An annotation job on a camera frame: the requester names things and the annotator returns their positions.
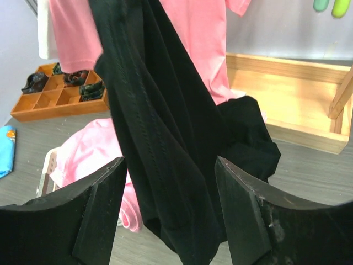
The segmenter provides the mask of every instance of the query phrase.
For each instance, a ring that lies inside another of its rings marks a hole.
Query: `wooden box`
[[[109,110],[106,89],[101,99],[82,101],[79,87],[65,87],[63,75],[52,75],[54,65],[37,69],[36,72],[45,72],[48,82],[42,92],[22,94],[11,111],[12,117],[18,121],[33,121]],[[85,84],[100,80],[94,71],[89,71]]]
[[[336,119],[328,113],[350,67],[227,54],[227,68],[231,88],[254,97],[267,113],[273,139],[336,154],[347,145],[351,94]]]

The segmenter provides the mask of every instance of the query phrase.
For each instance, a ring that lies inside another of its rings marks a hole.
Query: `white basket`
[[[37,189],[37,198],[41,197],[43,195],[46,195],[48,193],[47,190],[48,190],[49,181],[52,181],[50,178],[50,174],[56,168],[56,165],[57,165],[56,164],[56,155],[57,155],[57,150],[59,148],[60,147],[53,148],[53,149],[49,150],[49,152],[45,156],[43,170],[42,170],[42,176],[40,178],[39,186]],[[57,189],[59,189],[59,187],[54,183],[53,190],[50,192],[54,192]],[[117,226],[122,226],[122,221],[121,221],[120,217],[117,221]]]

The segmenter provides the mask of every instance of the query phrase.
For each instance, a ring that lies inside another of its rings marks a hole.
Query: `white cloth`
[[[39,57],[47,60],[57,59],[58,52],[49,11],[49,0],[37,0],[37,24]]]

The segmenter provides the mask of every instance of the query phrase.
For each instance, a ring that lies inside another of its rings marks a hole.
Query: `white wall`
[[[25,0],[0,0],[0,126],[38,65],[37,20]]]
[[[294,59],[353,59],[353,3],[346,16],[321,14],[314,0],[252,0],[240,18],[228,11],[227,50]]]

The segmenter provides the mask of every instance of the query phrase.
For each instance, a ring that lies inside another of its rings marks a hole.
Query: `gray floor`
[[[16,126],[15,169],[0,179],[0,205],[21,204],[35,198],[44,157],[49,149],[60,146],[69,136],[93,119],[108,113],[72,116],[62,119],[19,123]],[[277,141],[282,158],[270,184],[291,194],[316,202],[335,205],[353,199],[353,143],[340,155],[311,150]],[[111,264],[181,264],[178,256],[144,229],[134,234],[118,228]],[[222,244],[212,264],[231,264],[228,245]]]

